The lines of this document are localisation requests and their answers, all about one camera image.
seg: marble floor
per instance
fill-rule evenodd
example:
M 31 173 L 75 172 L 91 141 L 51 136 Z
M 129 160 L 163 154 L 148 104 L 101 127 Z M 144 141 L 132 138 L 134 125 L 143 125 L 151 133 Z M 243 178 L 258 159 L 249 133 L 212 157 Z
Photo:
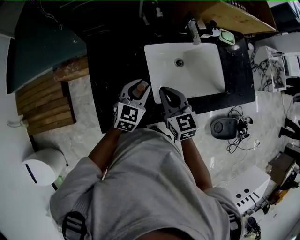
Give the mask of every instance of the marble floor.
M 38 147 L 55 147 L 63 152 L 69 165 L 61 173 L 63 178 L 74 168 L 80 158 L 90 153 L 103 137 L 89 76 L 69 82 L 69 88 L 77 122 L 34 136 Z M 243 140 L 239 146 L 252 149 L 248 151 L 237 149 L 233 154 L 226 150 L 228 142 L 213 138 L 209 128 L 216 116 L 227 115 L 231 108 L 197 115 L 199 129 L 194 142 L 210 171 L 214 185 L 221 186 L 253 165 L 265 170 L 268 162 L 279 151 L 283 151 L 288 142 L 299 145 L 299 141 L 285 136 L 278 138 L 289 106 L 291 107 L 288 117 L 294 122 L 300 120 L 300 103 L 293 104 L 291 100 L 291 96 L 281 95 L 280 92 L 257 91 L 255 102 L 241 105 L 244 117 L 250 116 L 253 124 L 249 125 L 250 137 Z M 164 123 L 159 123 L 158 126 L 163 131 L 168 131 Z

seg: black countertop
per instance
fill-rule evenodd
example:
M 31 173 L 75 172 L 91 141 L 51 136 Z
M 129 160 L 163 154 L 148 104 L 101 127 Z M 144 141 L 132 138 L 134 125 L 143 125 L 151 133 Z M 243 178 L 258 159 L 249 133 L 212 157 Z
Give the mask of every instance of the black countertop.
M 192 42 L 189 36 L 177 34 L 171 26 L 159 28 L 159 31 L 151 26 L 123 29 L 103 34 L 87 43 L 91 86 L 103 133 L 113 125 L 113 105 L 123 86 L 136 79 L 150 83 L 144 46 Z M 252 70 L 243 35 L 235 33 L 236 44 L 233 46 L 221 42 L 217 37 L 202 41 L 218 46 L 226 92 L 189 98 L 193 111 L 200 114 L 255 101 Z M 154 102 L 152 92 L 145 108 L 146 113 L 140 125 L 163 121 L 163 107 Z

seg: person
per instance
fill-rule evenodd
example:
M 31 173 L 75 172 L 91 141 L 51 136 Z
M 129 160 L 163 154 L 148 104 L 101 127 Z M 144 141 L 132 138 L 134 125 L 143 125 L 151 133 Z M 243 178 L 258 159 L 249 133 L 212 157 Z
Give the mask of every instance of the person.
M 212 186 L 191 138 L 181 145 L 184 159 L 159 131 L 111 128 L 51 197 L 52 217 L 62 225 L 91 191 L 85 240 L 239 239 L 243 226 L 230 193 Z
M 295 132 L 287 130 L 286 127 L 290 127 Z M 298 125 L 296 123 L 294 123 L 293 121 L 286 118 L 285 119 L 285 127 L 281 127 L 281 129 L 279 131 L 279 137 L 281 137 L 282 135 L 287 136 L 292 139 L 300 140 L 300 127 L 298 127 Z

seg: white sink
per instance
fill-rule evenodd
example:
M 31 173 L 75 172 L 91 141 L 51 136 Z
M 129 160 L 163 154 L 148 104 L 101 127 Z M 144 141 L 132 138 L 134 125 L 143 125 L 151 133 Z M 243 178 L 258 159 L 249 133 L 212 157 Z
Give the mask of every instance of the white sink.
M 186 98 L 225 92 L 221 60 L 215 44 L 153 44 L 145 46 L 144 50 L 156 103 L 161 103 L 160 87 L 174 88 Z

